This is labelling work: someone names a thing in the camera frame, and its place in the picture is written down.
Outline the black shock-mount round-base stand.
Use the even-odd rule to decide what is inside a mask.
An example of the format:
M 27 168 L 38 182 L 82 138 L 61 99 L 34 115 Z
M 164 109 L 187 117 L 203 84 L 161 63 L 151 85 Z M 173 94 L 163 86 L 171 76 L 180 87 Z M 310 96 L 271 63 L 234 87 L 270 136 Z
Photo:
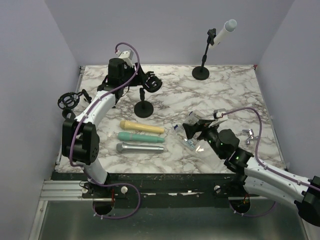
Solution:
M 154 112 L 153 105 L 146 100 L 145 91 L 149 93 L 155 93 L 163 85 L 161 79 L 159 79 L 153 71 L 148 71 L 146 74 L 146 80 L 142 82 L 142 87 L 139 89 L 140 101 L 134 106 L 134 113 L 139 118 L 148 118 Z

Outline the beige microphone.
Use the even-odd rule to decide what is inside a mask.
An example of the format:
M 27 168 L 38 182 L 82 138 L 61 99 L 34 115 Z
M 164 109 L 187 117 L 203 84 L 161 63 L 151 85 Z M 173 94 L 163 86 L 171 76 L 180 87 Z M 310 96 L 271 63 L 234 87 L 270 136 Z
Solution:
M 147 124 L 140 124 L 135 123 L 127 120 L 122 120 L 119 123 L 119 126 L 123 130 L 134 130 L 134 131 L 141 131 L 141 132 L 148 132 L 148 133 L 155 133 L 155 134 L 163 134 L 165 129 L 162 127 L 147 125 Z

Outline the green microphone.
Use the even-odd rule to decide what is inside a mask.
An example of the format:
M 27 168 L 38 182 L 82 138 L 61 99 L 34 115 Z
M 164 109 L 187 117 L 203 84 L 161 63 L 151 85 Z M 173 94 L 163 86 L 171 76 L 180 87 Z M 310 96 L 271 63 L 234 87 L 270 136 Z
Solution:
M 127 142 L 144 142 L 144 143 L 164 143 L 165 139 L 158 136 L 133 134 L 129 132 L 119 132 L 117 135 L 120 141 Z

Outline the grey microphone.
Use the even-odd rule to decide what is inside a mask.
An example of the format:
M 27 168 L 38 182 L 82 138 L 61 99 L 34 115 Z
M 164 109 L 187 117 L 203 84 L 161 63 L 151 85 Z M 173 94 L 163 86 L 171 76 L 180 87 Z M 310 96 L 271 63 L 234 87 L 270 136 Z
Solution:
M 162 153 L 164 151 L 164 147 L 156 145 L 128 144 L 122 142 L 116 145 L 116 151 L 118 153 Z

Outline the black tripod microphone stand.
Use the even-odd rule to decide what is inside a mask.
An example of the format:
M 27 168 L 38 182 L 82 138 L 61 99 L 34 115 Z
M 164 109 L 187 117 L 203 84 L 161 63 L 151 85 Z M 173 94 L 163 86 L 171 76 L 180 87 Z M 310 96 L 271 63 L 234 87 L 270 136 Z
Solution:
M 82 89 L 80 92 L 67 92 L 61 95 L 57 100 L 57 106 L 61 110 L 72 110 L 79 104 L 81 96 L 84 96 L 85 101 L 89 104 L 92 102 L 92 97 L 89 96 L 85 89 Z

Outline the black clip microphone stand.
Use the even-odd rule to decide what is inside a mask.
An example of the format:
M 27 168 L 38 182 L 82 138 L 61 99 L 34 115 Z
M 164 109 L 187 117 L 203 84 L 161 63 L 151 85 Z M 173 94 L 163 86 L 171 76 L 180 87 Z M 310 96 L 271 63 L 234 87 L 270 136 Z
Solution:
M 62 117 L 64 118 L 64 123 L 73 123 L 76 115 L 70 108 L 66 108 L 62 111 Z

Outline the white microphone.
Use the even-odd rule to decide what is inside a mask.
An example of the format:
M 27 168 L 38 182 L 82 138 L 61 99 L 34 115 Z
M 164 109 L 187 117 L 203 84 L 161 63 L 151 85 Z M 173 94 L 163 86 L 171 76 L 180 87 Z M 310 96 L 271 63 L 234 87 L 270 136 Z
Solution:
M 217 34 L 217 36 L 213 39 L 213 43 L 209 44 L 209 49 L 215 48 L 217 45 L 220 44 L 220 42 L 233 33 L 237 27 L 238 23 L 235 19 L 230 19 L 226 21 L 223 25 L 223 28 L 220 30 L 220 32 Z

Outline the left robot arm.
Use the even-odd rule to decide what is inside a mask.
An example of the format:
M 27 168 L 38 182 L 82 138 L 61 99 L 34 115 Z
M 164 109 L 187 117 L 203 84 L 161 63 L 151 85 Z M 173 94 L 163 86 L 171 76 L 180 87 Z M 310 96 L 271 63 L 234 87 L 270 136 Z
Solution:
M 139 62 L 129 64 L 123 58 L 112 58 L 92 102 L 80 115 L 63 122 L 61 153 L 69 159 L 71 166 L 83 170 L 88 180 L 94 183 L 93 191 L 101 198 L 110 194 L 111 185 L 106 182 L 107 171 L 97 160 L 100 144 L 97 127 L 120 100 L 125 87 L 141 86 L 146 79 Z

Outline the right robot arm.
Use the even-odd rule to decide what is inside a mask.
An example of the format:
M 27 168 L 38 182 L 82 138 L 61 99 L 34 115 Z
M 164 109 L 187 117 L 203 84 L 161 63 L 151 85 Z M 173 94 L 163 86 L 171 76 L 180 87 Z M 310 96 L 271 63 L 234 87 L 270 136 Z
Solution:
M 230 191 L 241 196 L 245 192 L 259 195 L 297 210 L 298 215 L 316 227 L 320 225 L 320 178 L 303 177 L 259 160 L 240 148 L 240 140 L 231 129 L 218 130 L 212 121 L 183 123 L 188 139 L 199 133 L 224 165 L 239 176 L 230 183 Z

